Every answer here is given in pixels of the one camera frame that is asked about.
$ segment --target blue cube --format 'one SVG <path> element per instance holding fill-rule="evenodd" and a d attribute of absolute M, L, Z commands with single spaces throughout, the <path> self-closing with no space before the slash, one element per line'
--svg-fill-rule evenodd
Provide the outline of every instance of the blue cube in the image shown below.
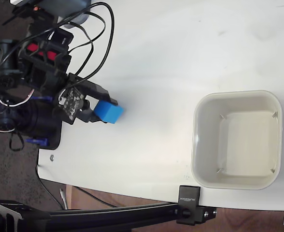
<path fill-rule="evenodd" d="M 113 105 L 107 101 L 99 101 L 94 113 L 103 121 L 115 123 L 123 113 L 124 109 L 119 105 Z"/>

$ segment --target white table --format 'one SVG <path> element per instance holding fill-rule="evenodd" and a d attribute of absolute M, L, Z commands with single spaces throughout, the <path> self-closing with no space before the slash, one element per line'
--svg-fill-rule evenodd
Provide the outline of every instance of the white table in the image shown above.
<path fill-rule="evenodd" d="M 55 151 L 40 150 L 43 179 L 111 193 L 178 201 L 180 185 L 198 186 L 191 174 L 193 114 L 209 93 L 264 89 L 284 114 L 284 0 L 108 0 L 115 14 L 110 55 L 92 81 L 125 112 L 112 124 L 63 123 Z M 107 32 L 82 72 L 101 61 Z M 95 36 L 102 25 L 83 26 Z M 86 42 L 71 29 L 71 46 Z M 73 54 L 70 72 L 89 48 Z M 284 210 L 284 130 L 281 171 L 264 190 L 202 188 L 200 205 Z"/>

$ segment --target floor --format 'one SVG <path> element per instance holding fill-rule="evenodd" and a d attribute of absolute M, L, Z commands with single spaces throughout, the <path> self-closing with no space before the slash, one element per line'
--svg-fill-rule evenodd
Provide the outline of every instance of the floor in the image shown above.
<path fill-rule="evenodd" d="M 9 25 L 1 26 L 10 17 L 12 8 L 9 0 L 0 0 L 0 40 L 21 39 L 25 36 L 30 20 L 16 19 Z M 44 191 L 35 175 L 38 149 L 34 145 L 26 144 L 23 151 L 12 152 L 9 149 L 9 138 L 9 134 L 0 134 L 0 199 L 16 200 L 41 210 L 57 210 L 58 206 Z M 65 186 L 49 181 L 44 183 L 61 200 L 59 188 Z M 94 194 L 120 205 L 145 203 L 143 199 L 135 200 L 102 192 Z M 77 190 L 73 190 L 71 200 L 73 208 L 104 208 Z M 215 220 L 196 227 L 169 222 L 138 231 L 284 231 L 283 219 L 283 212 L 219 209 Z"/>

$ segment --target circuit board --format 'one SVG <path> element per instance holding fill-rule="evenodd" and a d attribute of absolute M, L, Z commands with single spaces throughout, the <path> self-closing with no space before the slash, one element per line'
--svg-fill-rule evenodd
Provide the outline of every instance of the circuit board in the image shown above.
<path fill-rule="evenodd" d="M 80 93 L 76 88 L 71 88 L 66 101 L 63 105 L 63 110 L 66 112 L 70 120 L 75 119 L 76 113 L 80 110 L 83 105 L 84 95 Z"/>

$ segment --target white bowl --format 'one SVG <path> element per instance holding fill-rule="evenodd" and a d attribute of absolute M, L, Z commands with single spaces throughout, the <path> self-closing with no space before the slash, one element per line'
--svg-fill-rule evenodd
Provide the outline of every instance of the white bowl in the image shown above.
<path fill-rule="evenodd" d="M 264 90 L 214 93 L 194 116 L 191 170 L 207 188 L 263 189 L 277 177 L 282 107 Z"/>

